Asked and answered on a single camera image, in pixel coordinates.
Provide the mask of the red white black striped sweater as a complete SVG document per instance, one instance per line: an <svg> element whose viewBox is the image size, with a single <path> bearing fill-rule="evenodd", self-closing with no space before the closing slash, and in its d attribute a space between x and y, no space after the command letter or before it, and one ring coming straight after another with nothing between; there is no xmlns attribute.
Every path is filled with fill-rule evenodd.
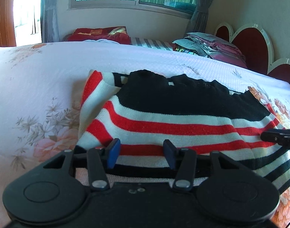
<svg viewBox="0 0 290 228"><path fill-rule="evenodd" d="M126 178L173 178L162 149L166 139L198 154L221 151L285 192L290 150L262 141L260 134L287 128L286 104L257 86L235 92L186 75L94 71L82 95L78 145L106 147L119 139L118 170L112 174Z"/></svg>

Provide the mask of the white floral bed sheet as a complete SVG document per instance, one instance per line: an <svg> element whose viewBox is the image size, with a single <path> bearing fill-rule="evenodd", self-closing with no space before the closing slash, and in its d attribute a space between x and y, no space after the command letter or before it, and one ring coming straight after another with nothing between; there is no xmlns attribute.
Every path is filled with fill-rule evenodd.
<svg viewBox="0 0 290 228"><path fill-rule="evenodd" d="M173 178L126 178L116 162L105 191L91 191L86 168L74 178L43 168L78 145L91 73L139 70L257 86L290 110L288 83L200 56L96 41L0 47L0 227L290 227L290 187L232 158L238 169L198 170L190 191L172 188L170 168Z"/></svg>

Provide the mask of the red heart-shaped headboard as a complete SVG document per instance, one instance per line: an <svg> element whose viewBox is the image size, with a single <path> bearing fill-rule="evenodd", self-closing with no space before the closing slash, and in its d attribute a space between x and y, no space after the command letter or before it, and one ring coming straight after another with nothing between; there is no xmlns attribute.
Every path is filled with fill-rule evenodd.
<svg viewBox="0 0 290 228"><path fill-rule="evenodd" d="M267 32L258 24L245 24L233 31L230 24L219 24L214 35L235 45L246 57L249 70L290 84L290 58L274 59L274 48Z"/></svg>

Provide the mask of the folded pink teal quilt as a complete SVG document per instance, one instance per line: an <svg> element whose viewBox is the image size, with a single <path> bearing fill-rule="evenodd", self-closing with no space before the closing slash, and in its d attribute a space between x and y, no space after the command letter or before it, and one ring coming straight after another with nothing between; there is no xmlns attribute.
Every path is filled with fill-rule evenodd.
<svg viewBox="0 0 290 228"><path fill-rule="evenodd" d="M183 39L172 42L173 50L229 63L247 69L246 58L232 43L217 36L189 32Z"/></svg>

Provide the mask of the grey striped pillow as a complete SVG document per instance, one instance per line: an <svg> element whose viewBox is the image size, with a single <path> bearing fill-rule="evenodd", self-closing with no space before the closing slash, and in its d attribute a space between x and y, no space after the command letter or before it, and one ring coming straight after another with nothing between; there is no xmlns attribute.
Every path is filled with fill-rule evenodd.
<svg viewBox="0 0 290 228"><path fill-rule="evenodd" d="M134 46L161 49L165 51L173 51L173 49L175 48L175 44L165 41L135 38L135 37L130 37L130 39L131 44Z"/></svg>

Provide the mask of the red gold pillow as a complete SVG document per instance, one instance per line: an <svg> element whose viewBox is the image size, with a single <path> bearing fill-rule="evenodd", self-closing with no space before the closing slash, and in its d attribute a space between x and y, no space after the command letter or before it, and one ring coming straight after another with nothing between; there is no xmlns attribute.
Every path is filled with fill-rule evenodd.
<svg viewBox="0 0 290 228"><path fill-rule="evenodd" d="M77 28L64 41L111 40L119 44L131 45L131 38L125 26L107 28Z"/></svg>

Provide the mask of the grey curtain right of window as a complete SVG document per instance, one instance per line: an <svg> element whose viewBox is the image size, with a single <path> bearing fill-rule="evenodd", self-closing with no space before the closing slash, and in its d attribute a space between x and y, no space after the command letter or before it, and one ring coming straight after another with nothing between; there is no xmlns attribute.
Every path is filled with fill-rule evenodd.
<svg viewBox="0 0 290 228"><path fill-rule="evenodd" d="M214 0L195 0L195 10L188 22L186 33L188 32L205 32L208 10Z"/></svg>

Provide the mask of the grey curtain of window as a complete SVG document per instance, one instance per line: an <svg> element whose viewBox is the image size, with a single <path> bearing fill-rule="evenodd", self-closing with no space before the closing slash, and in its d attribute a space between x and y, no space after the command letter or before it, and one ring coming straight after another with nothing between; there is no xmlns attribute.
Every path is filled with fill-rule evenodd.
<svg viewBox="0 0 290 228"><path fill-rule="evenodd" d="M60 40L57 1L40 1L40 29L43 43L58 42Z"/></svg>
<svg viewBox="0 0 290 228"><path fill-rule="evenodd" d="M188 32L205 32L208 10L214 0L195 0L195 10L188 22L186 33Z"/></svg>

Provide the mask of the grey curtain left of window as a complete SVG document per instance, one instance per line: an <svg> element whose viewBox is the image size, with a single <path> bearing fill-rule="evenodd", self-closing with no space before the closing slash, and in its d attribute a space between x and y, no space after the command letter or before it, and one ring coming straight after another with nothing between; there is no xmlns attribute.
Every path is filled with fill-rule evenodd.
<svg viewBox="0 0 290 228"><path fill-rule="evenodd" d="M57 1L40 1L40 29L43 43L58 42L60 40Z"/></svg>

